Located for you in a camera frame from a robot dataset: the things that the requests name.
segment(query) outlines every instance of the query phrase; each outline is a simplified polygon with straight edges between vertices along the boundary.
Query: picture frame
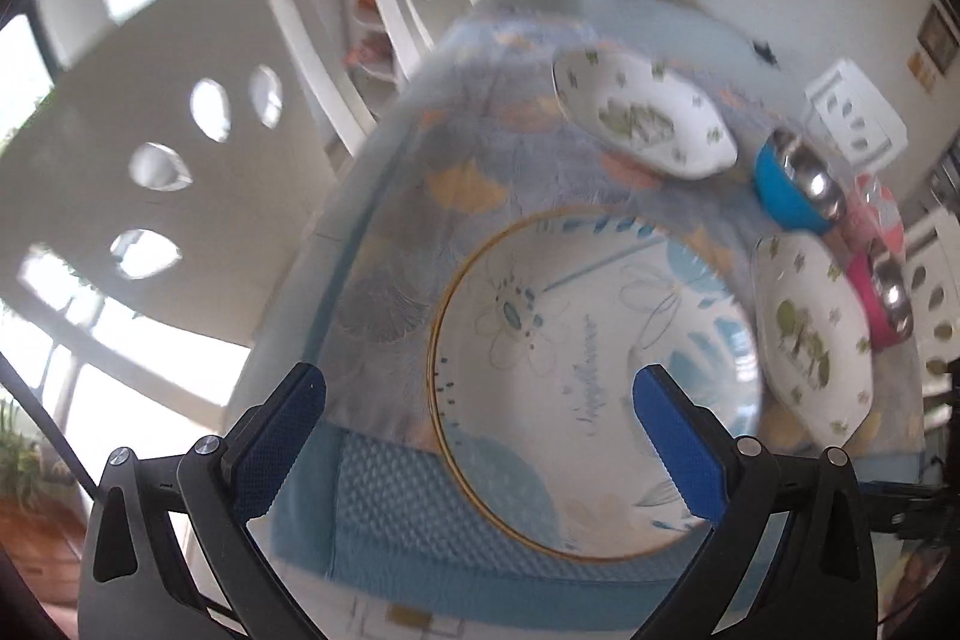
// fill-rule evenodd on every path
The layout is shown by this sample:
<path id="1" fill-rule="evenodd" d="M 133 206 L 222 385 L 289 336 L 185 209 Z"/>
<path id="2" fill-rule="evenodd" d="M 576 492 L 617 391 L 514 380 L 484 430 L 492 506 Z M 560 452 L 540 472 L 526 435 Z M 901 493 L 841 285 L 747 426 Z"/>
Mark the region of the picture frame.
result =
<path id="1" fill-rule="evenodd" d="M 937 3 L 940 5 L 940 9 L 949 15 L 950 22 L 953 23 L 953 32 L 960 34 L 960 15 L 957 15 L 953 4 L 949 0 L 937 0 Z"/>
<path id="2" fill-rule="evenodd" d="M 937 71 L 945 76 L 960 50 L 960 41 L 936 4 L 930 4 L 930 11 L 923 19 L 917 39 Z"/>

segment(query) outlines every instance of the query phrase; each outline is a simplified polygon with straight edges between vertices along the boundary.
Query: flower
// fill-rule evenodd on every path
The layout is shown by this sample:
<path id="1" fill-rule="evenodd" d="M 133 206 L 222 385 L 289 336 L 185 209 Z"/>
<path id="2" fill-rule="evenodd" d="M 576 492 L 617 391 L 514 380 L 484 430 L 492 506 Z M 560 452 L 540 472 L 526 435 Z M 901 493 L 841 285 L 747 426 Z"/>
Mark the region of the flower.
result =
<path id="1" fill-rule="evenodd" d="M 569 338 L 568 327 L 557 320 L 568 302 L 542 301 L 529 280 L 512 259 L 504 271 L 494 272 L 488 256 L 485 273 L 469 281 L 479 304 L 474 328 L 477 335 L 491 338 L 492 367 L 512 369 L 526 360 L 538 377 L 546 377 L 557 366 L 556 345 Z"/>
<path id="2" fill-rule="evenodd" d="M 620 301 L 631 310 L 649 314 L 637 338 L 640 350 L 655 344 L 673 324 L 684 289 L 704 295 L 701 309 L 729 295 L 723 281 L 685 244 L 671 239 L 667 242 L 666 257 L 669 271 L 643 262 L 629 263 L 623 268 L 624 273 L 634 277 L 634 282 L 620 289 Z"/>

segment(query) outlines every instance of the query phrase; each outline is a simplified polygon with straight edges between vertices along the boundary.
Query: plate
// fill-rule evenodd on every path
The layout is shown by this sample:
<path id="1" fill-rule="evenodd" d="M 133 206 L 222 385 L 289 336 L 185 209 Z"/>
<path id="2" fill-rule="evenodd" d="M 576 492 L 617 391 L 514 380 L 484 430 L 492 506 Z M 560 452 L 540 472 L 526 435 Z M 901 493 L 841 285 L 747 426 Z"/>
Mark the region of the plate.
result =
<path id="1" fill-rule="evenodd" d="M 443 300 L 430 410 L 443 456 L 493 524 L 575 560 L 649 554 L 699 523 L 632 409 L 665 366 L 732 434 L 750 434 L 750 324 L 683 242 L 633 215 L 539 215 L 491 239 Z"/>
<path id="2" fill-rule="evenodd" d="M 563 114 L 653 169 L 699 180 L 736 163 L 714 103 L 668 68 L 632 52 L 573 50 L 553 65 Z"/>
<path id="3" fill-rule="evenodd" d="M 757 338 L 767 384 L 817 444 L 842 447 L 870 413 L 870 327 L 813 234 L 763 239 L 754 254 Z"/>

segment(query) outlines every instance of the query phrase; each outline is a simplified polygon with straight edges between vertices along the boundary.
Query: cable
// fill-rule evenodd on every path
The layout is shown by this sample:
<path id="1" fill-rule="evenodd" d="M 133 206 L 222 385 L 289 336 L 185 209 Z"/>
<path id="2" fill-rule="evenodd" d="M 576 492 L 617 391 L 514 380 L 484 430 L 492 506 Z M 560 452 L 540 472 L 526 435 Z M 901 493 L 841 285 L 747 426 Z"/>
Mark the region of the cable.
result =
<path id="1" fill-rule="evenodd" d="M 13 394 L 16 403 L 20 405 L 24 413 L 27 413 L 34 420 L 43 437 L 47 438 L 58 456 L 64 460 L 64 464 L 74 474 L 77 482 L 88 493 L 90 499 L 95 501 L 98 493 L 97 483 L 93 480 L 93 477 L 90 477 L 90 472 L 83 468 L 80 458 L 77 458 L 77 454 L 70 447 L 70 443 L 66 441 L 64 433 L 54 423 L 54 419 L 50 417 L 50 413 L 47 413 L 43 408 L 40 399 L 34 396 L 30 386 L 24 383 L 23 378 L 17 374 L 3 353 L 0 353 L 0 386 L 6 387 Z"/>

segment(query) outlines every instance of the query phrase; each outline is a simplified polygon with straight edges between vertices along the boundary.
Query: bowl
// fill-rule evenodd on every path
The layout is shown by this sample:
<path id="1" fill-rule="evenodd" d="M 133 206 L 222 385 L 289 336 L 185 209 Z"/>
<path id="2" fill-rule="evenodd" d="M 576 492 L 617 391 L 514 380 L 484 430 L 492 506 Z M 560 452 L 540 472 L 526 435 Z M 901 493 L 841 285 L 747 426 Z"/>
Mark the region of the bowl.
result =
<path id="1" fill-rule="evenodd" d="M 875 350 L 899 345 L 913 335 L 913 307 L 899 263 L 875 239 L 867 252 L 857 253 L 847 277 L 863 304 Z"/>
<path id="2" fill-rule="evenodd" d="M 870 324 L 851 281 L 805 232 L 763 239 L 752 277 L 768 386 L 818 445 L 843 447 L 874 400 Z"/>
<path id="3" fill-rule="evenodd" d="M 627 50 L 570 50 L 554 61 L 553 80 L 572 124 L 651 169 L 699 180 L 736 163 L 720 110 L 663 63 Z"/>
<path id="4" fill-rule="evenodd" d="M 785 128 L 760 149 L 754 179 L 760 202 L 788 231 L 826 234 L 847 213 L 843 189 L 823 158 Z"/>

